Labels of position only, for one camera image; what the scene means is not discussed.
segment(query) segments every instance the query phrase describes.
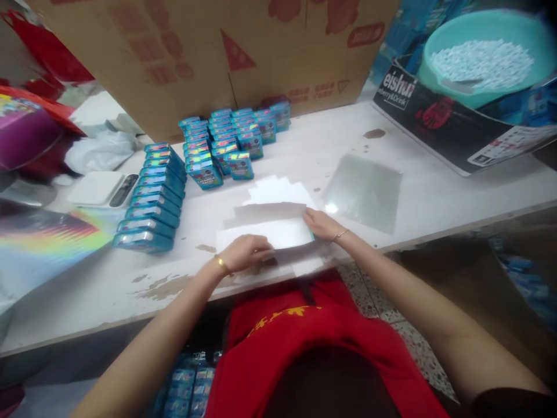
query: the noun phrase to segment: red bag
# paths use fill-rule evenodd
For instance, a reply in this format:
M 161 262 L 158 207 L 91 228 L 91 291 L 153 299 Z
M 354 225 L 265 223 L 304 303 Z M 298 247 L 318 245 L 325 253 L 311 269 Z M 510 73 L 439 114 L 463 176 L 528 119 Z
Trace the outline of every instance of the red bag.
M 29 23 L 21 13 L 11 9 L 0 15 L 37 62 L 58 80 L 87 82 L 95 79 L 52 32 Z

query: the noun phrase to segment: cardboard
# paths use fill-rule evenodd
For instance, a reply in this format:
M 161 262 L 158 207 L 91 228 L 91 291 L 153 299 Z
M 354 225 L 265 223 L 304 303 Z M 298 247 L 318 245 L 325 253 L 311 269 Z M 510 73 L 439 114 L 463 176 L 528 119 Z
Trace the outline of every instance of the cardboard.
M 354 102 L 396 0 L 29 0 L 155 142 L 221 107 Z
M 504 234 L 505 246 L 509 241 L 517 250 L 528 248 L 522 255 L 532 255 L 535 263 L 547 261 L 550 254 L 555 260 L 556 247 L 546 246 L 555 244 L 555 228 L 532 232 Z M 541 380 L 554 380 L 557 338 L 526 304 L 487 241 L 449 237 L 403 251 L 400 258 L 404 267 L 474 318 Z M 546 270 L 544 278 L 555 272 Z
M 557 138 L 557 125 L 511 125 L 431 91 L 404 69 L 408 58 L 393 62 L 374 106 L 460 175 L 531 153 Z

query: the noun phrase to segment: paper sheet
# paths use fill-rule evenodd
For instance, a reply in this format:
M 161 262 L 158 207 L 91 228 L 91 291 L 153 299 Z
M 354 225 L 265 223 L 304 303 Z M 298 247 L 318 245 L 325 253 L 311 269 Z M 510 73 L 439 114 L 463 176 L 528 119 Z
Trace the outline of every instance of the paper sheet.
M 223 221 L 217 233 L 217 252 L 243 234 L 264 235 L 277 250 L 279 268 L 288 266 L 303 276 L 321 268 L 320 244 L 303 221 L 306 208 L 317 209 L 302 183 L 290 184 L 286 177 L 265 177 L 249 190 L 251 199 L 234 208 L 234 218 Z
M 313 234 L 303 219 L 281 219 L 219 231 L 216 235 L 216 252 L 221 252 L 232 241 L 244 234 L 266 236 L 275 250 L 298 247 L 313 241 Z

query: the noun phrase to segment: blue packaging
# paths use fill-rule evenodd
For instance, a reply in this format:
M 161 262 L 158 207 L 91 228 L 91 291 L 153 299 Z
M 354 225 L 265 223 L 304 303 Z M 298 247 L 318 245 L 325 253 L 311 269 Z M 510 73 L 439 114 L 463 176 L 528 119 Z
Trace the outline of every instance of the blue packaging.
M 195 129 L 190 129 L 185 133 L 184 138 L 191 138 L 192 136 L 201 135 L 203 133 L 208 133 L 207 127 L 198 127 Z
M 250 107 L 246 107 L 244 109 L 239 109 L 236 110 L 234 112 L 232 112 L 232 117 L 233 118 L 237 118 L 238 116 L 243 116 L 243 115 L 247 115 L 247 114 L 253 114 L 254 110 Z
M 177 216 L 172 215 L 158 204 L 134 206 L 126 211 L 125 219 L 132 220 L 145 218 L 155 219 L 155 221 L 160 221 L 173 228 L 177 228 L 178 225 L 180 225 L 180 219 Z
M 211 113 L 211 117 L 218 118 L 222 116 L 230 116 L 231 113 L 232 113 L 232 109 L 219 109 Z
M 202 161 L 207 161 L 211 159 L 211 153 L 209 151 L 203 152 L 197 155 L 190 155 L 186 158 L 186 165 L 198 164 Z
M 207 137 L 206 139 L 200 139 L 198 141 L 193 141 L 193 142 L 186 142 L 182 148 L 184 148 L 184 150 L 186 149 L 194 149 L 194 148 L 199 148 L 200 146 L 205 146 L 205 145 L 209 145 L 209 137 Z
M 137 186 L 133 190 L 134 196 L 146 196 L 147 194 L 160 194 L 178 207 L 182 207 L 182 199 L 186 197 L 185 193 L 183 196 L 179 196 L 162 184 L 153 186 Z
M 249 124 L 254 124 L 255 123 L 255 119 L 253 116 L 247 116 L 247 117 L 243 117 L 243 118 L 238 118 L 238 119 L 232 119 L 232 126 L 235 128 L 240 128 L 244 125 L 249 125 Z
M 186 417 L 193 397 L 193 385 L 196 376 L 194 369 L 175 369 L 168 389 L 168 399 L 164 417 Z
M 222 175 L 230 175 L 230 168 L 228 167 L 228 164 L 226 164 L 224 159 L 225 155 L 237 150 L 238 146 L 236 145 L 236 141 L 219 148 L 213 148 L 213 151 L 211 153 L 217 160 Z
M 144 167 L 139 171 L 140 177 L 156 175 L 174 176 L 174 178 L 181 181 L 182 183 L 186 183 L 186 174 L 183 172 L 180 172 L 180 174 L 176 174 L 168 165 L 162 165 L 159 167 Z
M 209 148 L 208 145 L 203 145 L 203 146 L 200 146 L 200 147 L 197 147 L 197 148 L 184 148 L 184 157 L 187 160 L 188 157 L 193 157 L 193 156 L 205 154 L 205 153 L 208 153 L 209 151 L 210 151 L 210 148 Z
M 214 189 L 222 186 L 222 176 L 213 160 L 206 160 L 186 166 L 187 173 L 193 178 L 202 190 Z
M 277 132 L 287 131 L 290 127 L 290 103 L 281 102 L 270 107 L 274 114 Z
M 253 123 L 240 125 L 236 128 L 236 132 L 238 132 L 238 135 L 244 134 L 246 132 L 252 132 L 252 131 L 259 132 L 259 124 L 255 123 L 255 121 Z
M 254 112 L 254 116 L 256 118 L 263 117 L 263 116 L 274 116 L 274 113 L 270 109 L 262 109 Z
M 174 192 L 175 195 L 185 197 L 184 183 L 174 175 L 156 175 L 156 176 L 145 176 L 140 177 L 138 180 L 138 186 L 156 186 L 164 185 L 167 189 Z
M 219 128 L 211 128 L 210 129 L 211 135 L 214 137 L 216 135 L 222 135 L 226 132 L 234 132 L 234 127 L 232 125 L 227 125 Z
M 186 131 L 194 131 L 196 129 L 206 128 L 209 125 L 209 121 L 206 120 L 198 120 L 192 122 L 186 126 Z
M 167 210 L 172 215 L 178 218 L 182 214 L 182 209 L 180 209 L 180 207 L 178 207 L 173 202 L 171 202 L 170 199 L 166 199 L 164 196 L 161 196 L 160 194 L 147 194 L 145 196 L 135 196 L 129 202 L 130 207 L 145 206 L 145 205 L 152 205 L 152 204 L 158 204 L 161 208 Z
M 200 418 L 205 415 L 207 410 L 207 402 L 213 379 L 215 378 L 215 369 L 212 367 L 199 367 L 196 374 L 196 383 L 193 387 L 193 399 L 191 402 L 191 418 Z
M 230 122 L 230 116 L 219 116 L 216 118 L 211 117 L 209 119 L 209 126 L 223 122 Z
M 186 143 L 209 141 L 209 132 L 201 132 L 199 134 L 186 136 Z
M 277 120 L 273 115 L 256 118 L 263 145 L 277 142 Z
M 201 118 L 199 116 L 192 116 L 190 118 L 182 119 L 181 121 L 179 121 L 178 126 L 180 127 L 182 132 L 185 134 L 186 133 L 186 127 L 190 123 L 197 122 L 198 120 L 201 120 Z
M 263 158 L 263 142 L 258 129 L 256 131 L 241 134 L 238 137 L 238 141 L 242 151 L 249 152 L 251 160 L 259 160 L 260 158 Z
M 172 149 L 166 151 L 150 151 L 145 154 L 146 160 L 160 160 L 161 158 L 170 158 L 171 160 L 176 160 L 178 163 L 182 162 L 178 154 Z
M 216 134 L 216 135 L 214 136 L 214 140 L 215 140 L 215 141 L 219 141 L 219 140 L 222 140 L 222 139 L 230 138 L 231 136 L 236 136 L 236 130 L 234 130 L 234 131 L 226 131 L 226 132 L 224 132 L 224 133 L 222 133 L 222 134 Z
M 215 130 L 217 128 L 226 128 L 232 126 L 232 122 L 230 122 L 229 120 L 223 120 L 223 121 L 218 121 L 215 123 L 210 123 L 209 124 L 209 130 Z
M 236 136 L 235 135 L 230 135 L 230 136 L 226 136 L 222 139 L 217 139 L 211 142 L 211 147 L 214 148 L 220 148 L 220 147 L 224 147 L 227 145 L 230 145 L 232 143 L 236 143 Z
M 157 151 L 170 151 L 175 157 L 178 157 L 178 154 L 172 149 L 171 145 L 168 142 L 161 142 L 158 144 L 148 144 L 143 148 L 145 153 L 149 152 L 157 152 Z
M 182 163 L 179 164 L 175 159 L 171 158 L 158 158 L 156 160 L 145 160 L 143 163 L 143 168 L 151 167 L 168 167 L 176 176 L 180 178 L 185 178 L 186 166 Z
M 176 236 L 176 230 L 167 224 L 164 224 L 154 219 L 137 219 L 134 221 L 123 220 L 118 225 L 118 233 L 136 233 L 142 231 L 151 231 L 159 235 L 163 235 L 170 239 Z
M 224 161 L 230 169 L 232 180 L 251 180 L 254 178 L 254 169 L 247 152 L 231 152 L 225 154 Z
M 174 241 L 151 231 L 142 231 L 116 234 L 112 241 L 112 246 L 114 248 L 155 254 L 170 251 L 174 246 Z

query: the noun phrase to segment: brown cardboard flap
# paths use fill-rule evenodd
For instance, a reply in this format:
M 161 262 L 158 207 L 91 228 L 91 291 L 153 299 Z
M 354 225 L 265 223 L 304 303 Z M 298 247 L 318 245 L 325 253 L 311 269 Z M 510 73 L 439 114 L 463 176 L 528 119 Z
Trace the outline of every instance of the brown cardboard flap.
M 289 99 L 292 114 L 358 97 L 397 1 L 30 0 L 155 142 L 221 107 Z

